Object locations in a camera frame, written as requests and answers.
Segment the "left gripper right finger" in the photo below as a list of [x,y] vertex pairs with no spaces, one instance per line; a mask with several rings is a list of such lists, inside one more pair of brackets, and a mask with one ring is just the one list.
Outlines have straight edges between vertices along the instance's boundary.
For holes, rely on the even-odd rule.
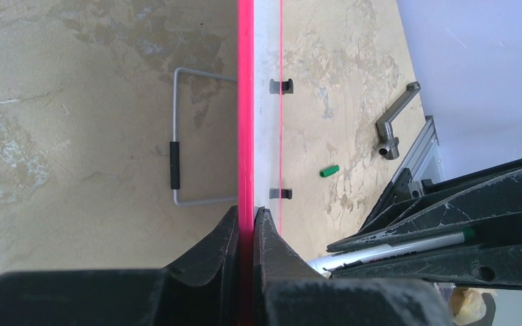
[[444,300],[421,280],[327,279],[258,209],[254,232],[256,325],[452,325]]

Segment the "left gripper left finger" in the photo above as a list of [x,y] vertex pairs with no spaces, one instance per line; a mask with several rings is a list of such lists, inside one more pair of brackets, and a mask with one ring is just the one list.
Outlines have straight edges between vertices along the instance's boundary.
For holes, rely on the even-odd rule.
[[163,268],[2,274],[0,325],[234,325],[237,213]]

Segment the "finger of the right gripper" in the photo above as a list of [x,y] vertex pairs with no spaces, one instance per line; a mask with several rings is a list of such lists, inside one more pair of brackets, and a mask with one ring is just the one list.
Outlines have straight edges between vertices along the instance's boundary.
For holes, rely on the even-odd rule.
[[522,288],[522,244],[449,249],[337,270],[333,278],[416,278],[483,288]]

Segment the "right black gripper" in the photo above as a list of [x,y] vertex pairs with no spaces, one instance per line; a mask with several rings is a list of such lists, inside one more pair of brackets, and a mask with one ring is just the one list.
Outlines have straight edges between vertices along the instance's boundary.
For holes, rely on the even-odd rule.
[[376,209],[360,231],[327,246],[338,253],[472,229],[485,249],[522,253],[522,167]]

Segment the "green white marker pen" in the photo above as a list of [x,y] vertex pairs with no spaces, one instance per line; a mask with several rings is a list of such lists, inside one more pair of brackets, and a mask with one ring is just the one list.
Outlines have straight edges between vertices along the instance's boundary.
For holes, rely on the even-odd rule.
[[465,242],[475,238],[476,232],[473,228],[464,228],[459,232],[425,237],[420,238],[419,240],[411,240],[397,244],[380,244],[366,249],[326,255],[308,261],[307,263],[316,272],[324,274],[326,272],[332,272],[371,262],[452,247],[464,244]]

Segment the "red-framed whiteboard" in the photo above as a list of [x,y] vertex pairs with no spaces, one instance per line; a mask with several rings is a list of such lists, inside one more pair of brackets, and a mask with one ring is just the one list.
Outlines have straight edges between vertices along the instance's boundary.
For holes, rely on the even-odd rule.
[[283,3],[237,3],[239,323],[254,325],[254,228],[263,208],[281,217]]

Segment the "green marker cap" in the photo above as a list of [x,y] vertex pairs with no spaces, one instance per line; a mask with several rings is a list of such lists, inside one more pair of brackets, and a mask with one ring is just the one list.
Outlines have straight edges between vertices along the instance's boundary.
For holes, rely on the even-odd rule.
[[330,177],[337,173],[340,170],[339,165],[332,165],[326,168],[323,168],[319,171],[319,176],[322,178]]

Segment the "black whiteboard clip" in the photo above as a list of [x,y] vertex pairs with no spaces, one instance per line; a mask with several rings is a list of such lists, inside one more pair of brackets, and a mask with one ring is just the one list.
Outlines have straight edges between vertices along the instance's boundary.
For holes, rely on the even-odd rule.
[[293,79],[289,78],[286,81],[278,81],[278,80],[270,79],[269,93],[270,94],[293,94],[294,93]]
[[291,200],[293,197],[292,189],[277,189],[271,188],[269,189],[269,198],[270,199],[286,199]]

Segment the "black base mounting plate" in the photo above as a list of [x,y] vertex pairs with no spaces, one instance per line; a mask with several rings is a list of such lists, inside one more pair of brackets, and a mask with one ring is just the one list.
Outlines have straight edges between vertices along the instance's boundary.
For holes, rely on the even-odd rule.
[[410,200],[425,193],[425,181],[414,180],[409,168],[402,169],[383,190],[359,233],[364,234],[391,225],[411,205]]

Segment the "aluminium frame rail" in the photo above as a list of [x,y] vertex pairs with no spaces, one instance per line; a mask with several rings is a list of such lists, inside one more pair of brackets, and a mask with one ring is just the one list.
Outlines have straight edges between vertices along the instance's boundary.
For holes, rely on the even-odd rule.
[[425,116],[425,125],[411,145],[407,154],[402,154],[403,161],[394,173],[391,181],[397,181],[404,168],[408,168],[414,181],[431,179],[433,183],[445,180],[438,134],[432,115]]

